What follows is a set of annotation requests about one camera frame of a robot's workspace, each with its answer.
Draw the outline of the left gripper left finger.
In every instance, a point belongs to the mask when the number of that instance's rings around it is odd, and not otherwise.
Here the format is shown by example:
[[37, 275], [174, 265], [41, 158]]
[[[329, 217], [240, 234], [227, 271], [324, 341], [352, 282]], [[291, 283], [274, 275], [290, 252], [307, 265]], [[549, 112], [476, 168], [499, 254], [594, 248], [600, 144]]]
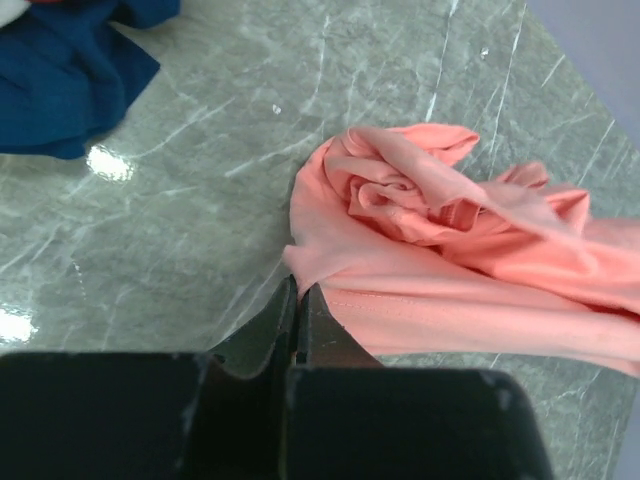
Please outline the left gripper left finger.
[[291, 275], [285, 277], [266, 305], [209, 353], [233, 376], [253, 378], [261, 374], [277, 351], [289, 350], [297, 294], [295, 279]]

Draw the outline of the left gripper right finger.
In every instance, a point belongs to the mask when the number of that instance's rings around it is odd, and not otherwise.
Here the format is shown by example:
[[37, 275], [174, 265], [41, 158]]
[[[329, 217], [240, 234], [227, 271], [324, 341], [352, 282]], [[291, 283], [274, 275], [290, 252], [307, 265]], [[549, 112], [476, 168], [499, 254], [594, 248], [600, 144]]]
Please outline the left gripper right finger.
[[295, 363], [322, 368], [382, 368], [332, 316], [321, 288], [313, 285], [298, 312]]

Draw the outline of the pink t shirt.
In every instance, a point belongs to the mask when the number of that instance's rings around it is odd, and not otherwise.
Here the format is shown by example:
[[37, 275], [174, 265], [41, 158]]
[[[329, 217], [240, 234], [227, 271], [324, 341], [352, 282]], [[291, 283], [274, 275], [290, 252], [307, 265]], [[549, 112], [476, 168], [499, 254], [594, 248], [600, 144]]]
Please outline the pink t shirt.
[[538, 162], [475, 182], [461, 126], [352, 127], [298, 172], [301, 292], [319, 287], [370, 353], [557, 356], [639, 373], [639, 223], [595, 218], [590, 194]]

